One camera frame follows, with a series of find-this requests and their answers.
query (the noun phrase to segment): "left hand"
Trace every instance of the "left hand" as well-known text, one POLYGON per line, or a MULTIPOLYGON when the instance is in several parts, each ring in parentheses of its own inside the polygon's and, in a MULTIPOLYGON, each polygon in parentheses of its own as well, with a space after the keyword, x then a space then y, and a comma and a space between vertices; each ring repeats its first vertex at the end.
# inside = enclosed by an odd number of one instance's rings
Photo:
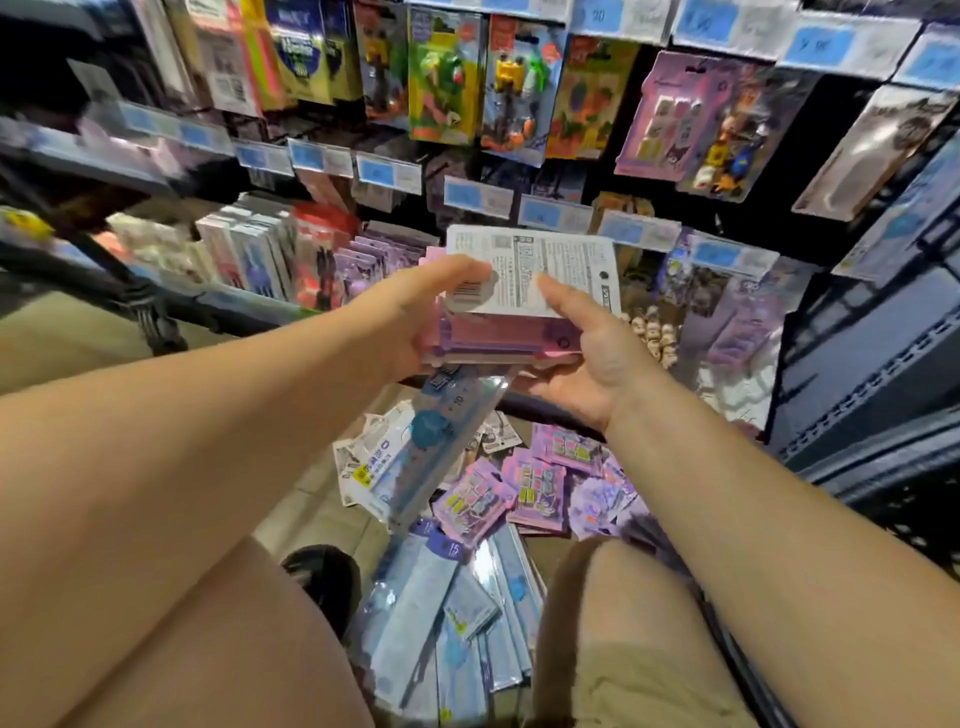
POLYGON ((418 334, 430 320, 436 298, 461 283, 490 277, 491 265, 467 255, 447 255, 405 268, 341 308, 352 331, 369 345, 365 356, 384 365, 385 382, 420 371, 418 334))

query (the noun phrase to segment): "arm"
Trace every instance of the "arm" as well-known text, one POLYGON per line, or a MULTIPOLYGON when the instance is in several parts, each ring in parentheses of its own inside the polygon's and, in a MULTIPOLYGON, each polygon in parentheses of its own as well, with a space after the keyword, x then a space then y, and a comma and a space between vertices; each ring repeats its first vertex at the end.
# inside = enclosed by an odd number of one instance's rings
POLYGON ((960 588, 748 442, 589 297, 540 287, 586 363, 526 388, 603 429, 798 723, 960 724, 960 588))
POLYGON ((324 316, 1 399, 0 724, 82 700, 417 371, 434 297, 488 271, 451 256, 324 316))

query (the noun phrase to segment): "barcode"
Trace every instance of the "barcode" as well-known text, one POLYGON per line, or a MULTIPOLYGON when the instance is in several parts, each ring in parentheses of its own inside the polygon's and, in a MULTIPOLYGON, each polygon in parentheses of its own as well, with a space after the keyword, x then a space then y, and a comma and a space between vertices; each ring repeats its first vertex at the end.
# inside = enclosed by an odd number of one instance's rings
MULTIPOLYGON (((504 237, 505 240, 510 240, 509 237, 502 235, 501 237, 504 237)), ((471 303, 480 303, 480 283, 461 283, 453 291, 453 297, 455 299, 462 299, 471 303)))

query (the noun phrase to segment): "right hand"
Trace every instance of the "right hand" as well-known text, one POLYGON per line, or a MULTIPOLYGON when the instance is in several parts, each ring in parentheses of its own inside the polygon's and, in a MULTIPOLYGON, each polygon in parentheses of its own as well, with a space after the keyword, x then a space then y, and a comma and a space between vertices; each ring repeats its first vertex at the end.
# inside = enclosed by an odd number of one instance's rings
POLYGON ((519 376, 514 388, 551 401, 604 432, 616 405, 630 399, 637 380, 665 376, 663 368, 629 326, 585 292, 543 274, 537 286, 550 307, 583 332, 584 358, 535 376, 519 376))

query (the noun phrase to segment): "pink package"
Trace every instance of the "pink package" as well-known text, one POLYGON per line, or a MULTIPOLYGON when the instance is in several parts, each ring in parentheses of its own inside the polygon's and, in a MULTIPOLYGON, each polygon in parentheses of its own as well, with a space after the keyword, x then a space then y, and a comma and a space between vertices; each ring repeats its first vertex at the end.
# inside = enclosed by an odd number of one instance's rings
POLYGON ((565 530, 566 468, 539 460, 526 448, 515 448, 503 461, 503 477, 518 491, 516 509, 507 514, 507 521, 544 531, 565 530))
POLYGON ((562 427, 534 424, 530 450, 534 457, 593 477, 602 472, 600 443, 562 427))
POLYGON ((660 51, 614 174, 679 182, 701 135, 720 122, 733 81, 728 62, 660 51))
POLYGON ((463 477, 433 504, 433 515, 444 533, 464 546, 476 548, 516 500, 516 490, 499 478, 486 458, 470 465, 463 477))

